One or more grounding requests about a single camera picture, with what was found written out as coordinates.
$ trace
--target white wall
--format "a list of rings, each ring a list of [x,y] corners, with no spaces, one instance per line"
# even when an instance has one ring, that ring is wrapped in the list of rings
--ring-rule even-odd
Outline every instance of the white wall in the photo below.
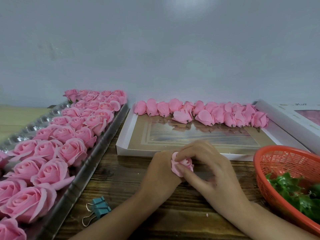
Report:
[[[320,0],[0,0],[0,103],[315,99]]]

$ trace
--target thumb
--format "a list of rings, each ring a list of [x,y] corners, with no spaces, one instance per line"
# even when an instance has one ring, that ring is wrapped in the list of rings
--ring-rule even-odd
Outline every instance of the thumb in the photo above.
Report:
[[[181,164],[177,164],[176,168],[193,188],[195,188],[201,194],[206,191],[206,181],[199,178],[193,171]]]

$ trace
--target orange basket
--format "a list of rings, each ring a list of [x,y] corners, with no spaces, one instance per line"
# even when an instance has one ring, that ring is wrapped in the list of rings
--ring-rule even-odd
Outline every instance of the orange basket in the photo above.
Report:
[[[292,223],[320,237],[320,225],[290,205],[265,177],[268,173],[282,175],[289,171],[292,177],[303,176],[310,183],[319,183],[320,157],[289,146],[269,145],[255,153],[253,163],[259,190],[266,201]]]

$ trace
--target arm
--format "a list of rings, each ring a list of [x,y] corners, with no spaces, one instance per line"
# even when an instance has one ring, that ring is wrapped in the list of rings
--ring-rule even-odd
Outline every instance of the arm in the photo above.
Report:
[[[171,171],[172,153],[173,151],[156,153],[138,191],[70,240],[127,239],[182,182]]]
[[[202,180],[181,164],[186,181],[198,190],[209,204],[239,230],[254,240],[311,240],[318,237],[251,203],[244,194],[230,161],[210,143],[196,141],[184,146],[175,161],[196,157],[209,166],[213,177]]]

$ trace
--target binder clip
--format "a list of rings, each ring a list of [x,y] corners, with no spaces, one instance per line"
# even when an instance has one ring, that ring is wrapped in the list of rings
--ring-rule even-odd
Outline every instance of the binder clip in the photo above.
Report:
[[[110,206],[106,203],[106,201],[105,201],[103,196],[101,196],[100,198],[93,199],[92,203],[86,203],[85,207],[87,208],[87,211],[92,212],[92,213],[90,214],[90,216],[86,216],[86,217],[82,218],[82,225],[84,227],[89,226],[90,222],[94,218],[100,219],[104,215],[108,214],[111,211]],[[93,214],[95,216],[92,217],[87,224],[85,224],[85,219],[86,218],[90,218]]]

